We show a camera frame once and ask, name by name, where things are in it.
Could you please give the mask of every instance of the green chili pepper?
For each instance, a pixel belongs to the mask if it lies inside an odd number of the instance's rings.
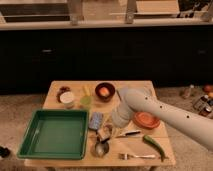
[[[160,153],[161,161],[163,162],[164,159],[166,158],[166,155],[165,155],[163,148],[154,139],[152,139],[148,135],[143,136],[143,141],[145,143],[149,144],[150,146],[154,147]]]

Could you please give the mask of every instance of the table leg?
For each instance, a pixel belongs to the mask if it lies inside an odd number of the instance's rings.
[[[48,171],[56,171],[54,167],[45,167]]]
[[[156,171],[157,168],[158,168],[157,166],[151,166],[149,171]]]

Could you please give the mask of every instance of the knife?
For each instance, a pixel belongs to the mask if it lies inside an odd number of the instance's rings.
[[[136,135],[136,134],[140,134],[140,133],[141,133],[140,130],[127,131],[127,132],[121,133],[116,138],[128,137],[130,135]]]

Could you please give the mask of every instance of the dark cabinet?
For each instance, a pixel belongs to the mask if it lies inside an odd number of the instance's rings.
[[[0,93],[53,80],[213,83],[212,25],[0,31]]]

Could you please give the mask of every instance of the bowl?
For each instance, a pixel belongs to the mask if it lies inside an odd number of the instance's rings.
[[[141,128],[154,129],[160,125],[160,119],[148,112],[137,112],[132,121]]]
[[[103,82],[96,86],[95,93],[100,100],[109,102],[115,94],[115,87],[111,83]]]

